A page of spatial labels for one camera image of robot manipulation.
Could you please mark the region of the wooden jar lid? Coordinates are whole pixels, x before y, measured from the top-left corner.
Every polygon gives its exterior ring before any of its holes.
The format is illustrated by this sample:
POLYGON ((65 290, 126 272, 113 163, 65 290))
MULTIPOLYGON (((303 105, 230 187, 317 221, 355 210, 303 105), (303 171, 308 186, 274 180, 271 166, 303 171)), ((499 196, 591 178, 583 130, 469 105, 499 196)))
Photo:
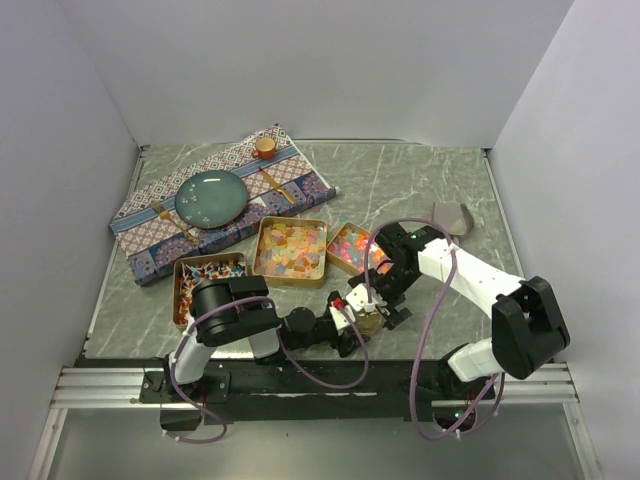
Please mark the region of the wooden jar lid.
POLYGON ((356 315, 355 325, 363 337, 372 338, 384 326, 385 319, 379 312, 361 312, 356 315))

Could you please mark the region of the gold tin with gummy candies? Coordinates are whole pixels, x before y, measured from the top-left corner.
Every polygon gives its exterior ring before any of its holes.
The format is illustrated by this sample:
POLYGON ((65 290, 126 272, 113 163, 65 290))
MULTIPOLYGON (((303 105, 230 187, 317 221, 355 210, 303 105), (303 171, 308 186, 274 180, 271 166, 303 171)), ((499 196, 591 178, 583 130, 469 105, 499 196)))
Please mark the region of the gold tin with gummy candies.
MULTIPOLYGON (((327 259, 346 273, 355 276, 364 272, 364 255, 370 233, 360 226, 346 222, 327 246, 327 259)), ((368 253, 370 268, 386 273, 392 266, 380 247, 373 242, 368 253)))

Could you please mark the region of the metal candy scoop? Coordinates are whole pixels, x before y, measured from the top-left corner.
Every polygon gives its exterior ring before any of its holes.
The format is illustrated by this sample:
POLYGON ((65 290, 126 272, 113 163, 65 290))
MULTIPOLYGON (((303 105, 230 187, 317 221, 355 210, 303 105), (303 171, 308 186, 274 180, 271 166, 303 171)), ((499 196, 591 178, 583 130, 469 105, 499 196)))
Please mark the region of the metal candy scoop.
POLYGON ((464 203, 436 202, 432 208, 432 219, 449 233, 456 244, 467 238, 475 226, 474 218, 464 203))

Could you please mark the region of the gold tin with popsicle candies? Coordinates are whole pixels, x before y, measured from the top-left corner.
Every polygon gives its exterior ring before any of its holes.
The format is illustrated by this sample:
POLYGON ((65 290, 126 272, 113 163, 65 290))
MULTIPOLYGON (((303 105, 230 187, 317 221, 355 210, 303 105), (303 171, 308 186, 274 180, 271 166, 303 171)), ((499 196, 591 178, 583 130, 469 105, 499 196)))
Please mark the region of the gold tin with popsicle candies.
POLYGON ((328 226, 309 218, 264 217, 252 273, 269 286, 319 288, 324 283, 328 226))

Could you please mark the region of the gold tin with lollipops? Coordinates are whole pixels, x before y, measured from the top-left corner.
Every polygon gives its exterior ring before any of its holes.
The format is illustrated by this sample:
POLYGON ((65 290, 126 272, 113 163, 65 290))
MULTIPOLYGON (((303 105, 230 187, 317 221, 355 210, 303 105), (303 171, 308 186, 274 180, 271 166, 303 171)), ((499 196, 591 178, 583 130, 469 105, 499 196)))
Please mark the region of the gold tin with lollipops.
POLYGON ((242 253, 186 257, 178 260, 173 269, 172 321, 179 331, 184 331, 193 320, 189 313, 194 288, 204 280, 246 276, 250 273, 242 253))

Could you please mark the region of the teal ceramic plate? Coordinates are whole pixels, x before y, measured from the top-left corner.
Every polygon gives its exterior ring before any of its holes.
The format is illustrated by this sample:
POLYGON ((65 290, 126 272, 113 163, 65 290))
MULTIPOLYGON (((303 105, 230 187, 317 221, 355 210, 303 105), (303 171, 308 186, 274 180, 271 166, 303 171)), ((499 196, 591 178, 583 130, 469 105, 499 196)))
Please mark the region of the teal ceramic plate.
POLYGON ((211 170, 183 182, 175 195, 175 210, 190 226, 213 229, 233 221, 247 202, 248 190, 239 176, 211 170))

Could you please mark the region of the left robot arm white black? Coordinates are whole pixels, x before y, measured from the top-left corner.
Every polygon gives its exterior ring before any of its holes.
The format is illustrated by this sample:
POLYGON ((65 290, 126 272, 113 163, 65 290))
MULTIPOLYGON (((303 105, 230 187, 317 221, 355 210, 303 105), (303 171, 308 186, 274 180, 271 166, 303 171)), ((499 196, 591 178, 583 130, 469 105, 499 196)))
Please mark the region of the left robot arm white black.
POLYGON ((290 352, 328 343, 345 357, 366 340, 356 316, 342 297, 332 293, 321 316, 297 307, 280 317, 262 276, 208 279, 191 292, 192 321, 177 348, 164 360, 163 389, 174 400, 188 401, 217 348, 247 339, 256 360, 273 360, 290 352))

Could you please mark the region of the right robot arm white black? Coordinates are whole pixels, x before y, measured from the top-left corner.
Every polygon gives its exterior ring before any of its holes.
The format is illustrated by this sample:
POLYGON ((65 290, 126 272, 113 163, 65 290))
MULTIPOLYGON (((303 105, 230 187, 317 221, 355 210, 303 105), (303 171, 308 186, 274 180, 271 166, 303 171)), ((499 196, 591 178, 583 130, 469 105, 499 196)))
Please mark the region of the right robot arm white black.
POLYGON ((491 335, 460 346, 441 363, 438 387, 460 398, 473 381, 506 373, 528 378, 570 344, 570 334, 551 285, 539 276, 511 275, 478 259, 430 225, 413 232, 393 222, 375 236, 391 262, 385 273, 368 270, 350 279, 349 306, 358 313, 382 314, 392 330, 410 315, 398 306, 422 276, 446 287, 478 307, 491 321, 491 335))

